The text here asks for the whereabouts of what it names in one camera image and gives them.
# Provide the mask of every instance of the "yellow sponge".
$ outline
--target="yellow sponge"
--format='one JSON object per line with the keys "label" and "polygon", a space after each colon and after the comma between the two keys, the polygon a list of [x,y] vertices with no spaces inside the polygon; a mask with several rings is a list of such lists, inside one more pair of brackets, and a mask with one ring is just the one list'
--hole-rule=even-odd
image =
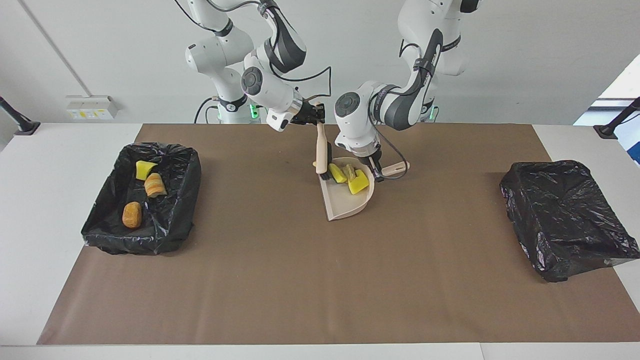
{"label": "yellow sponge", "polygon": [[344,175],[342,170],[340,170],[338,165],[336,165],[334,163],[330,163],[329,164],[329,171],[331,172],[331,175],[335,179],[336,183],[342,184],[342,183],[346,183],[347,182],[347,177]]}
{"label": "yellow sponge", "polygon": [[369,185],[369,178],[367,174],[360,169],[356,169],[356,177],[354,180],[349,181],[349,191],[352,195],[355,195],[362,190],[366,189]]}
{"label": "yellow sponge", "polygon": [[157,164],[150,163],[148,161],[138,161],[136,162],[136,179],[145,181],[153,169]]}

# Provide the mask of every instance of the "brown paper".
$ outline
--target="brown paper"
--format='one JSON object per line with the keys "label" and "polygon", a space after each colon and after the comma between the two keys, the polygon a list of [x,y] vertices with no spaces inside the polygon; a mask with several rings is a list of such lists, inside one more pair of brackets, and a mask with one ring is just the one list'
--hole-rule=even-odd
{"label": "brown paper", "polygon": [[137,141],[200,154],[189,240],[156,257],[84,248],[38,343],[640,341],[613,269],[545,283],[520,248],[499,183],[549,160],[531,126],[382,131],[410,173],[329,223],[314,127],[144,125]]}

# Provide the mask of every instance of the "wooden handle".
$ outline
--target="wooden handle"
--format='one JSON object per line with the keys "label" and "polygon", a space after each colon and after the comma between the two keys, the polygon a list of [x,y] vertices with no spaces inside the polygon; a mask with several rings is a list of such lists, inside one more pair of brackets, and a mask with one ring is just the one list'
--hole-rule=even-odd
{"label": "wooden handle", "polygon": [[401,172],[404,172],[405,169],[411,168],[411,164],[409,164],[408,162],[407,162],[406,165],[407,165],[407,167],[405,168],[404,167],[404,162],[400,162],[400,163],[397,163],[395,165],[391,165],[389,167],[385,167],[384,169],[382,169],[382,175],[384,175],[384,176],[393,176],[393,175],[396,175],[396,174],[400,174]]}
{"label": "wooden handle", "polygon": [[326,134],[324,133],[324,124],[319,122],[317,125],[318,128],[318,139],[316,142],[316,174],[324,174],[327,169],[327,159],[326,159]]}

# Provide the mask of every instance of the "white table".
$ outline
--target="white table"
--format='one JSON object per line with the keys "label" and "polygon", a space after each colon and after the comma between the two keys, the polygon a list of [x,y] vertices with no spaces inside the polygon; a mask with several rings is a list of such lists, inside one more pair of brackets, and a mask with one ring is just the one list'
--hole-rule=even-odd
{"label": "white table", "polygon": [[[640,169],[590,127],[535,126],[553,160],[583,162],[640,238]],[[0,152],[0,359],[634,359],[640,343],[298,346],[34,346],[81,250],[80,228],[139,124],[42,124]],[[24,226],[25,219],[37,219]],[[640,261],[616,267],[640,309]]]}

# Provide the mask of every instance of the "black trash bag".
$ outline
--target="black trash bag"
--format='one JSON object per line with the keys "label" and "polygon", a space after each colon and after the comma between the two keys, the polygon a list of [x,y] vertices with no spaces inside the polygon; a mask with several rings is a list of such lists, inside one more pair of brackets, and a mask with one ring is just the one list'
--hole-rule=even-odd
{"label": "black trash bag", "polygon": [[533,268],[549,282],[640,258],[587,167],[515,163],[500,183],[507,214]]}
{"label": "black trash bag", "polygon": [[[144,181],[136,179],[138,160],[157,163],[167,195],[149,199]],[[84,243],[109,254],[157,255],[175,251],[186,240],[200,189],[198,153],[182,145],[134,143],[125,146],[82,228]],[[122,223],[126,204],[142,205],[142,224]]]}

